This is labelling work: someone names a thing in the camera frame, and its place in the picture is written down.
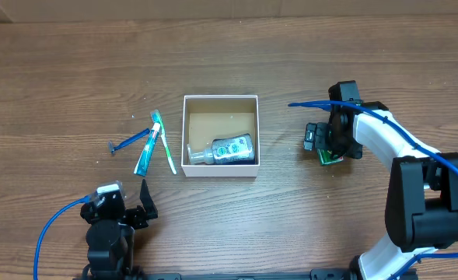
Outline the blue disposable razor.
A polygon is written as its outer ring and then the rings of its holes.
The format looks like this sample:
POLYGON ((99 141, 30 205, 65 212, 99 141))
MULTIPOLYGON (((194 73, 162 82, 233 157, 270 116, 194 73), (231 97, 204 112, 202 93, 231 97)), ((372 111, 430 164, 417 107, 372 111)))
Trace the blue disposable razor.
POLYGON ((107 148, 109 149, 110 153, 112 155, 115 154, 115 152, 117 150, 120 150, 130 144, 132 144, 133 142, 136 142, 137 140, 139 140, 140 138, 143 138, 144 136, 148 135, 150 132, 150 129, 149 128, 146 128, 145 130, 137 133, 136 135, 133 135, 131 136, 130 138, 127 138, 125 140, 123 140, 120 144, 118 145, 114 145, 112 141, 109 141, 107 143, 107 148))

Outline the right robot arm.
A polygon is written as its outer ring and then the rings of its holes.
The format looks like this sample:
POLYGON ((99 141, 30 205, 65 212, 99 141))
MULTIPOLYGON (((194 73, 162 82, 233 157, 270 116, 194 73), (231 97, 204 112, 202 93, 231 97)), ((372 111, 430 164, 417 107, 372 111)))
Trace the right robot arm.
POLYGON ((332 160, 361 159, 369 149, 390 171, 386 234, 348 268, 316 268, 312 279, 416 279, 424 259, 458 259, 458 152, 442 153, 401 126, 387 106, 361 99, 355 81, 328 89, 328 100, 302 107, 329 112, 326 123, 306 126, 304 148, 332 160))

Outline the clear bottle dark liquid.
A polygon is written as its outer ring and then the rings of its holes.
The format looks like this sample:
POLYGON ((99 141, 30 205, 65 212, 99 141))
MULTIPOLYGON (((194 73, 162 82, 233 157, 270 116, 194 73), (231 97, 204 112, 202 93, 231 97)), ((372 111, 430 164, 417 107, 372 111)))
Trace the clear bottle dark liquid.
POLYGON ((255 164, 256 155, 250 134, 238 135, 231 138, 219 138, 202 152, 195 152, 187 144, 187 154, 190 164, 207 165, 246 165, 255 164))

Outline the green white small packet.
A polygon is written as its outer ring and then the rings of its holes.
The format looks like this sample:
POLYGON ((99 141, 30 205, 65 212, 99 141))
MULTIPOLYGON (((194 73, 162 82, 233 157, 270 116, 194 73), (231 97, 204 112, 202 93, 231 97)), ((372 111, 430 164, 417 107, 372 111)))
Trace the green white small packet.
POLYGON ((331 151, 323 149, 318 149, 317 155, 322 166, 329 166, 336 163, 341 163, 344 160, 343 157, 335 157, 331 151))

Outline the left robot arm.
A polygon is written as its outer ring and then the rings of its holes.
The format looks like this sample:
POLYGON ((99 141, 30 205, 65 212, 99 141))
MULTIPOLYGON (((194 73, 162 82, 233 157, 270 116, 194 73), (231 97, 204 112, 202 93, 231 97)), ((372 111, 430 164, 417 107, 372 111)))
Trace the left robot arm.
POLYGON ((133 265, 135 231, 158 218, 158 210, 145 180, 140 187, 141 204, 127 208, 120 181, 99 186, 81 207, 81 217, 90 224, 86 233, 89 264, 83 279, 145 279, 144 271, 133 265))

